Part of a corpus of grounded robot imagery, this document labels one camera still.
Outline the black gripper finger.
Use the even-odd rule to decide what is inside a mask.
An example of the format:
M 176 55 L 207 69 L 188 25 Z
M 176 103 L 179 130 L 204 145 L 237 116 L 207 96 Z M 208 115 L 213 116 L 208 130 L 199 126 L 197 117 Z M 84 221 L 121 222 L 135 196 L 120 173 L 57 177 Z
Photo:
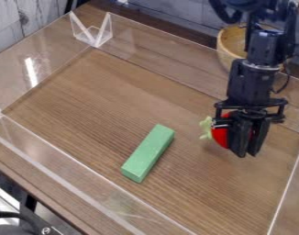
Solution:
M 252 132 L 247 147 L 247 153 L 251 156 L 255 156 L 261 149 L 261 145 L 269 130 L 269 124 L 271 121 L 268 119 L 260 119 L 253 122 Z
M 252 121 L 232 113 L 232 125 L 229 126 L 229 149 L 239 158 L 247 155 L 247 147 L 251 138 Z

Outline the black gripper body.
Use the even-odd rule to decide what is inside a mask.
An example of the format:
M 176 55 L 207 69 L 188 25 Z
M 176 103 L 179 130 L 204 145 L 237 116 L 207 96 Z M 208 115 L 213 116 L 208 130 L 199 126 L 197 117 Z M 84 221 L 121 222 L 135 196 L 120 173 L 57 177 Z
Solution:
M 232 123 L 237 117 L 252 121 L 283 121 L 288 101 L 271 97 L 277 72 L 277 66 L 253 64 L 245 59 L 232 62 L 227 99 L 215 103 L 216 123 Z

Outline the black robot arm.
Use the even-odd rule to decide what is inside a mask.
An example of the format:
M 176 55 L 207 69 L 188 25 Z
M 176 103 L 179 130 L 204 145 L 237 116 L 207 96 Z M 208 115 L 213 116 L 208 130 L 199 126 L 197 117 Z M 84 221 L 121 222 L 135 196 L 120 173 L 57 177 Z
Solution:
M 288 101 L 273 98 L 276 74 L 292 57 L 298 2 L 295 0 L 209 0 L 228 24 L 245 21 L 245 58 L 232 61 L 227 99 L 215 103 L 211 130 L 219 144 L 237 157 L 256 155 L 273 123 L 284 121 Z

